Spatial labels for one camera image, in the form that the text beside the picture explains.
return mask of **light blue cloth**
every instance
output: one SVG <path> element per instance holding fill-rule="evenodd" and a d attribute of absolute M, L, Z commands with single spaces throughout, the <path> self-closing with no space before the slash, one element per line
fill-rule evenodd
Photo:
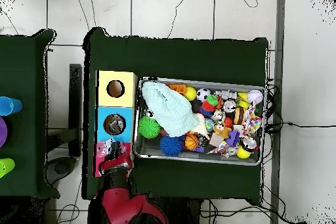
<path fill-rule="evenodd" d="M 198 125 L 198 119 L 192 113 L 192 105 L 188 99 L 165 84 L 145 82 L 142 85 L 142 96 L 157 123 L 170 137 L 184 135 Z"/>

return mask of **gray bin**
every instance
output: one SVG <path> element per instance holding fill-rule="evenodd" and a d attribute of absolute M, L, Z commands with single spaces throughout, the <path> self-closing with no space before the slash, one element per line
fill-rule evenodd
<path fill-rule="evenodd" d="M 219 154 L 207 154 L 214 147 L 208 145 L 205 148 L 204 153 L 201 152 L 192 152 L 188 150 L 183 150 L 178 156 L 166 156 L 161 150 L 159 146 L 159 142 L 161 139 L 161 135 L 158 135 L 154 139 L 145 139 L 138 132 L 138 121 L 141 117 L 144 116 L 144 111 L 146 109 L 146 102 L 142 97 L 141 89 L 142 84 L 145 81 L 157 81 L 162 83 L 169 84 L 185 84 L 187 86 L 191 86 L 196 90 L 200 88 L 208 88 L 212 91 L 214 90 L 226 90 L 230 89 L 235 92 L 249 92 L 250 90 L 259 90 L 263 93 L 264 99 L 258 104 L 258 113 L 257 115 L 262 117 L 262 125 L 260 129 L 252 135 L 252 137 L 256 140 L 259 150 L 252 153 L 249 158 L 241 159 L 237 156 L 230 156 L 226 158 Z M 217 164 L 236 164 L 236 165 L 245 165 L 245 166 L 256 166 L 261 163 L 261 153 L 263 152 L 264 146 L 264 125 L 266 123 L 266 102 L 267 102 L 267 92 L 264 87 L 259 86 L 246 86 L 246 85 L 235 85 L 235 84 L 223 84 L 223 83 L 213 83 L 213 82 L 202 82 L 202 81 L 189 81 L 189 80 L 177 80 L 177 79 L 166 79 L 166 78 L 149 78 L 143 77 L 139 79 L 138 89 L 137 89 L 137 97 L 136 97 L 136 114 L 135 114 L 135 133 L 134 133 L 134 142 L 133 142 L 133 152 L 140 158 L 159 158 L 166 160 L 185 160 L 191 162 L 210 162 Z M 196 101 L 192 101 L 193 112 L 198 112 Z"/>

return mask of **table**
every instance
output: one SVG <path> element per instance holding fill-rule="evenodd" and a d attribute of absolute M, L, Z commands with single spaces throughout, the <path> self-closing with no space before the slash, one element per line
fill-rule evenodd
<path fill-rule="evenodd" d="M 96 70 L 134 72 L 138 77 L 265 86 L 268 42 L 231 39 L 110 37 L 93 28 L 85 37 L 83 190 L 92 199 L 102 185 L 92 176 Z M 190 198 L 245 198 L 259 203 L 261 166 L 204 164 L 135 158 L 131 178 L 137 193 Z"/>

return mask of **green tablecloth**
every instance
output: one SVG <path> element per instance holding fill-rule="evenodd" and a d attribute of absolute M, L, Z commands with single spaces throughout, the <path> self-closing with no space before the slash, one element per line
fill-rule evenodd
<path fill-rule="evenodd" d="M 0 179 L 1 196 L 58 196 L 43 178 L 47 148 L 43 59 L 53 37 L 52 30 L 31 37 L 0 35 L 0 95 L 23 103 L 21 112 L 3 117 L 9 136 L 0 158 L 12 158 L 16 166 Z"/>
<path fill-rule="evenodd" d="M 102 28 L 92 29 L 84 40 L 85 100 L 83 144 L 84 198 L 95 196 L 100 178 L 92 177 L 95 123 L 95 71 L 134 72 L 138 77 L 189 79 L 263 86 L 265 38 L 256 41 L 230 39 L 184 40 L 110 37 Z M 135 158 L 132 178 L 138 193 L 194 198 L 248 198 L 259 203 L 260 166 L 206 164 L 176 160 Z"/>

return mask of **green cup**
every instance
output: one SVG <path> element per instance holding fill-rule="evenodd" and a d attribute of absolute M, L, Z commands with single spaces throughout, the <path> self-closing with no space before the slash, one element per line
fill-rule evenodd
<path fill-rule="evenodd" d="M 15 162 L 11 158 L 3 158 L 0 160 L 0 178 L 11 172 L 15 167 Z"/>

